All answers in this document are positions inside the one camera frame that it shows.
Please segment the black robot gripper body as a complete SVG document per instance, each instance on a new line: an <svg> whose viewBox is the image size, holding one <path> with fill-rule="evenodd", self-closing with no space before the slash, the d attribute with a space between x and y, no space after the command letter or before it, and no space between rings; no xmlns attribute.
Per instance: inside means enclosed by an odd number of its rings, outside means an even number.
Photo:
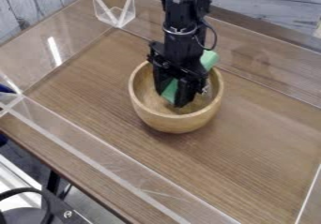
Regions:
<svg viewBox="0 0 321 224"><path fill-rule="evenodd" d="M170 77L205 78L208 70L201 64L205 48L205 34L201 32L177 33L165 32L165 41L150 43L149 61Z"/></svg>

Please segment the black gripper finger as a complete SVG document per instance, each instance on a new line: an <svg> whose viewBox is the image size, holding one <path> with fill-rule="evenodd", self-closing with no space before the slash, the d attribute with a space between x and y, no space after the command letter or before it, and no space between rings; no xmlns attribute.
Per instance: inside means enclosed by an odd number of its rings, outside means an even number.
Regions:
<svg viewBox="0 0 321 224"><path fill-rule="evenodd" d="M174 94L174 106L184 108L193 102L197 94L204 93L208 84L208 77L192 78L180 77L177 79L177 91Z"/></svg>
<svg viewBox="0 0 321 224"><path fill-rule="evenodd" d="M162 95L168 86L176 78L176 68L173 66L153 65L154 87L158 95Z"/></svg>

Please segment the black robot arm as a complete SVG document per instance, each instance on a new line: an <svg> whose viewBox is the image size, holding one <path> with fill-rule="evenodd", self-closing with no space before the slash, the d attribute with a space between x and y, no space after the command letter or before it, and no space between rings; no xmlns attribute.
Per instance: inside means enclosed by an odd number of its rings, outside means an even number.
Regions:
<svg viewBox="0 0 321 224"><path fill-rule="evenodd" d="M161 0L165 41L150 43L147 60L157 94L176 108L189 105L208 85L210 71L202 56L216 48L218 35L206 21L212 0Z"/></svg>

